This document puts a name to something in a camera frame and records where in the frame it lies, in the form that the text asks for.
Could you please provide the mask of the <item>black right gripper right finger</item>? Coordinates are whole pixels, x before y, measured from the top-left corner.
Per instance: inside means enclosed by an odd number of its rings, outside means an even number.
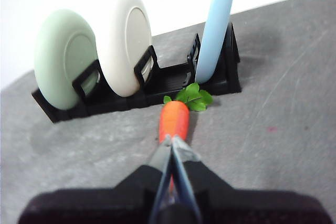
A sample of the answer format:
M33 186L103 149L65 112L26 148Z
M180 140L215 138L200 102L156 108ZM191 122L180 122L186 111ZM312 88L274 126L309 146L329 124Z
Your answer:
M180 137L172 140L178 172L186 180L203 223L332 223L309 195L283 190L238 189L210 170Z

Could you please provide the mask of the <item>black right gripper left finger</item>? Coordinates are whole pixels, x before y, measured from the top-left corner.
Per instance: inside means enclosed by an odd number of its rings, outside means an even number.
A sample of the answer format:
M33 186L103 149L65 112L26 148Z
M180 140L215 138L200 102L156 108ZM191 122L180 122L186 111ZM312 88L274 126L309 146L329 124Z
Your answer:
M68 188L41 193L19 223L147 223L162 190L171 154L168 135L149 161L113 188Z

